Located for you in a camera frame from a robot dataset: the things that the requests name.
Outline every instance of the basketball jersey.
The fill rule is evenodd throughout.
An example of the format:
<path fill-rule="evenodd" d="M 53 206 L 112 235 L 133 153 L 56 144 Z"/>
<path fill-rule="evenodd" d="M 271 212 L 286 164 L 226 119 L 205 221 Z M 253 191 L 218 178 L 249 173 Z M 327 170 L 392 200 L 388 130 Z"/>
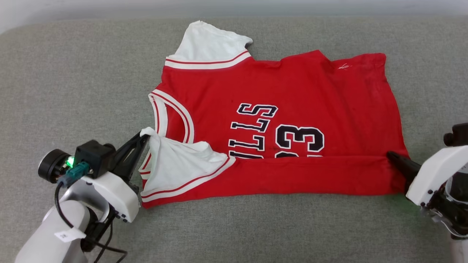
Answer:
<path fill-rule="evenodd" d="M 385 156 L 408 153 L 384 54 L 330 61 L 311 51 L 257 61 L 245 49 L 250 43 L 198 21 L 167 57 L 162 82 L 149 95 L 156 133 L 183 144 L 203 141 L 232 164 L 193 188 L 183 185 L 197 175 L 180 171 L 166 171 L 173 183 L 150 186 L 145 180 L 161 176 L 150 146 L 140 168 L 145 207 L 245 194 L 403 190 L 403 177 Z M 170 197 L 153 194 L 180 187 Z"/>

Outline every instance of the green light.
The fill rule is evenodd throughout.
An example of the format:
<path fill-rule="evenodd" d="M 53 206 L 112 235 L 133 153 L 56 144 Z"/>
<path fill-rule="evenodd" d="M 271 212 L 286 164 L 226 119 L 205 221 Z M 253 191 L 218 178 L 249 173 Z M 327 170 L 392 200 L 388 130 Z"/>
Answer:
<path fill-rule="evenodd" d="M 68 159 L 66 160 L 66 165 L 69 166 L 69 167 L 73 167 L 73 162 L 75 161 L 75 157 L 73 156 L 70 156 L 68 157 Z"/>

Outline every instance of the cable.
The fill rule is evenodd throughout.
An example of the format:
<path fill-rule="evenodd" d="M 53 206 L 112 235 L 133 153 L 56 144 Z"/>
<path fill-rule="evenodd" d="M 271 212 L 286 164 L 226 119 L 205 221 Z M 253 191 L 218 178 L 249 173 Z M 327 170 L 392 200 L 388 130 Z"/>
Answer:
<path fill-rule="evenodd" d="M 70 227 L 70 228 L 74 228 L 74 226 L 70 223 L 70 221 L 68 221 L 68 219 L 66 219 L 65 215 L 63 214 L 62 212 L 62 209 L 60 208 L 60 202 L 59 202 L 59 192 L 60 192 L 60 188 L 62 187 L 63 185 L 63 182 L 59 182 L 57 184 L 57 188 L 55 189 L 55 207 L 57 208 L 57 212 L 58 212 L 58 215 L 60 216 L 60 218 Z M 93 239 L 90 239 L 88 237 L 85 237 L 84 240 L 102 248 L 102 249 L 107 249 L 107 250 L 110 250 L 110 251 L 114 251 L 114 252 L 118 252 L 118 253 L 121 253 L 123 254 L 119 260 L 117 260 L 116 263 L 120 263 L 128 254 L 127 251 L 125 250 L 121 250 L 121 249 L 118 249 L 118 248 L 112 248 L 112 247 L 108 247 L 107 245 L 102 245 L 101 243 L 97 242 L 96 240 L 93 240 Z"/>
<path fill-rule="evenodd" d="M 108 246 L 110 243 L 110 240 L 112 239 L 112 228 L 113 228 L 112 225 L 113 225 L 113 221 L 110 222 L 110 233 L 109 233 L 109 237 L 107 238 L 105 246 Z M 106 250 L 105 248 L 101 249 L 101 252 L 99 252 L 99 255 L 97 255 L 97 258 L 94 260 L 94 263 L 97 263 L 99 259 L 101 259 L 101 256 L 104 254 L 105 250 Z"/>

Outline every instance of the white wall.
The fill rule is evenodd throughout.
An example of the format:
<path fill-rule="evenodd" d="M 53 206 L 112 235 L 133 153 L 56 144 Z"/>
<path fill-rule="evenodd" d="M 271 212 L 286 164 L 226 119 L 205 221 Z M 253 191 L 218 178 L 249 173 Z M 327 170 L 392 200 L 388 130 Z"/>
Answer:
<path fill-rule="evenodd" d="M 63 19 L 397 14 L 466 15 L 468 0 L 0 0 L 0 33 Z"/>

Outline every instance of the gray fabric surface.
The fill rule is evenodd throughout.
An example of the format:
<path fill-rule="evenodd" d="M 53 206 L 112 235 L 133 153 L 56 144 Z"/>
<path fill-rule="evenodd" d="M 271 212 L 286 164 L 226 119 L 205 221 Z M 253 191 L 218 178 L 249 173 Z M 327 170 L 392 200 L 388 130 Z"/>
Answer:
<path fill-rule="evenodd" d="M 12 262 L 53 205 L 37 164 L 90 139 L 120 146 L 153 126 L 147 94 L 195 19 L 70 21 L 0 35 L 0 245 Z M 320 49 L 329 59 L 387 55 L 411 157 L 468 121 L 466 17 L 205 19 L 249 36 L 256 59 Z M 137 184 L 139 176 L 133 181 Z M 116 222 L 125 262 L 449 262 L 448 235 L 403 195 L 257 195 L 141 209 Z M 118 255 L 106 252 L 102 262 Z"/>

